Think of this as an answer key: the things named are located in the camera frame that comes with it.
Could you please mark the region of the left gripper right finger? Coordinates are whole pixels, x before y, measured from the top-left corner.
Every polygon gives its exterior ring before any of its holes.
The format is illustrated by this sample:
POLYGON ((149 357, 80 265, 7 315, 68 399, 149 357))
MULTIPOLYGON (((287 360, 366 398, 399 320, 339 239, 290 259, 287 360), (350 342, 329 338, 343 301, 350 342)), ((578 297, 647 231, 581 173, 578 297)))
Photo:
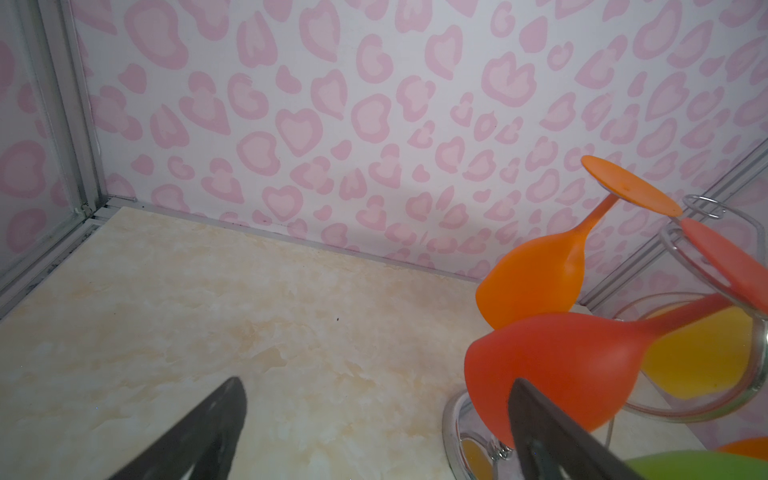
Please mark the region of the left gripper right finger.
POLYGON ((638 479, 634 470, 583 430, 526 379, 507 402, 514 450, 526 479, 638 479))

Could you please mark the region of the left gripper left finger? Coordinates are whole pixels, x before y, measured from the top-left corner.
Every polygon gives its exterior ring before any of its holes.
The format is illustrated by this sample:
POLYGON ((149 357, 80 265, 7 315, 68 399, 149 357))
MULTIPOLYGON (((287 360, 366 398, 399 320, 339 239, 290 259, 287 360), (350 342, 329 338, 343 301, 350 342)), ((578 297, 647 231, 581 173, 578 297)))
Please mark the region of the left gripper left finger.
POLYGON ((226 479, 247 415, 241 379, 228 378, 114 479, 226 479))

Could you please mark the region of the green wine glass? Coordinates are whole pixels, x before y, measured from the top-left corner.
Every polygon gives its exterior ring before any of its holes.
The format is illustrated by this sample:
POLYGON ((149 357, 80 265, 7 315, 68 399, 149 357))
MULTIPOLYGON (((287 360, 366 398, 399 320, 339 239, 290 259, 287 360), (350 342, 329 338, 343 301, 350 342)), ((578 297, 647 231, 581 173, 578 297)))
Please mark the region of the green wine glass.
POLYGON ((767 462, 716 451, 674 451, 625 463, 645 479, 767 480, 767 462))

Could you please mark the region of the yellow wine glass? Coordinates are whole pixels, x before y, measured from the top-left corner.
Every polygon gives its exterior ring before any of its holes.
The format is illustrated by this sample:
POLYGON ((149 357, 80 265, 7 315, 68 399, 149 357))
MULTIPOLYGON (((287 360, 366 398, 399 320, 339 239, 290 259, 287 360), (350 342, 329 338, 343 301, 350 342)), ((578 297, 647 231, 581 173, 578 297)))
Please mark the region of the yellow wine glass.
POLYGON ((655 341, 641 371, 681 400, 730 390, 747 369, 752 332, 752 317, 728 307, 655 341))

